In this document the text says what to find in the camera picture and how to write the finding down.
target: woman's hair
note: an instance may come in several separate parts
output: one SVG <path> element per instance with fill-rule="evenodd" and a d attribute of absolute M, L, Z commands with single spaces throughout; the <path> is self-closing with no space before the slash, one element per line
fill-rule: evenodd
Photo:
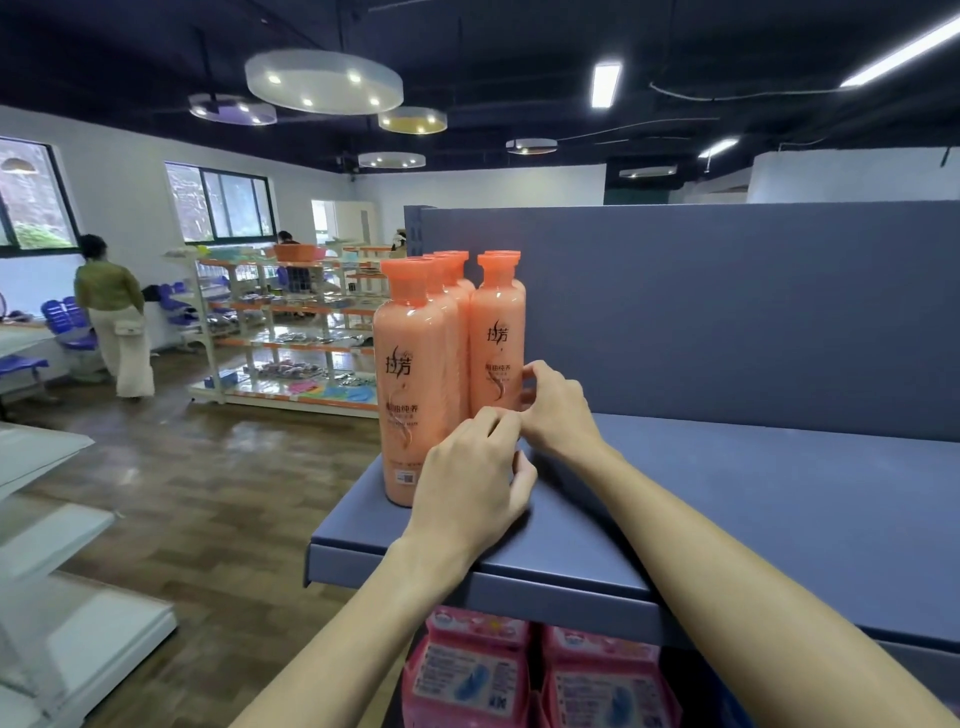
<path fill-rule="evenodd" d="M 100 235 L 81 235 L 77 239 L 77 245 L 80 247 L 80 254 L 87 260 L 97 260 L 107 252 L 107 243 Z"/>

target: pink sanitary pad package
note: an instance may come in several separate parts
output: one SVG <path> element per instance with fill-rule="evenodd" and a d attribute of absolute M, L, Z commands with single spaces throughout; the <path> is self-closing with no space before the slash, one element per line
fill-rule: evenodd
<path fill-rule="evenodd" d="M 487 644 L 427 637 L 403 669 L 405 728 L 526 728 L 526 656 Z"/>
<path fill-rule="evenodd" d="M 562 627 L 543 627 L 543 658 L 548 665 L 630 663 L 656 665 L 660 648 Z"/>
<path fill-rule="evenodd" d="M 679 728 L 682 716 L 654 663 L 552 667 L 542 706 L 549 728 Z"/>
<path fill-rule="evenodd" d="M 435 643 L 469 642 L 522 650 L 530 642 L 528 621 L 454 607 L 437 607 L 427 618 L 426 628 Z"/>

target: round pendant light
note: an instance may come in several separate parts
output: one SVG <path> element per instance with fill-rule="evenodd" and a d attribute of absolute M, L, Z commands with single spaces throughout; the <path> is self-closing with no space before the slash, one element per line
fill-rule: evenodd
<path fill-rule="evenodd" d="M 37 174 L 36 167 L 34 167 L 26 159 L 21 159 L 20 157 L 9 157 L 3 160 L 0 163 L 0 170 L 3 170 L 9 175 L 35 175 Z"/>
<path fill-rule="evenodd" d="M 403 81 L 375 61 L 295 48 L 254 56 L 245 66 L 257 98 L 287 109 L 357 116 L 403 103 Z"/>
<path fill-rule="evenodd" d="M 377 114 L 380 129 L 388 132 L 428 134 L 446 130 L 446 114 L 427 107 L 400 107 Z"/>
<path fill-rule="evenodd" d="M 218 93 L 214 101 L 208 93 L 194 93 L 188 97 L 190 113 L 198 119 L 236 124 L 242 127 L 260 127 L 276 123 L 276 108 L 262 101 L 250 101 L 243 96 Z"/>
<path fill-rule="evenodd" d="M 507 151 L 512 155 L 548 155 L 557 151 L 556 139 L 511 139 Z"/>
<path fill-rule="evenodd" d="M 409 152 L 366 152 L 357 161 L 361 167 L 371 169 L 415 169 L 426 166 L 424 155 L 414 155 Z"/>

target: forearm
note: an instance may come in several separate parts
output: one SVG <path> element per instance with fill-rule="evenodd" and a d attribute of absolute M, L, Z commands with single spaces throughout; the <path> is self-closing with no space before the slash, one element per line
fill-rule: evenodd
<path fill-rule="evenodd" d="M 425 559 L 404 540 L 233 728 L 351 728 L 397 654 L 467 565 Z"/>
<path fill-rule="evenodd" d="M 570 463 L 761 726 L 955 726 L 859 629 L 606 446 Z"/>

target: window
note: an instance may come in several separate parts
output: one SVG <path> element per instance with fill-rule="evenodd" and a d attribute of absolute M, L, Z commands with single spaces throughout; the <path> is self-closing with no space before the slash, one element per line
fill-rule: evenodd
<path fill-rule="evenodd" d="M 0 257 L 77 252 L 77 229 L 50 147 L 0 137 Z"/>
<path fill-rule="evenodd" d="M 187 243 L 256 243 L 275 236 L 263 177 L 167 162 L 167 178 Z"/>

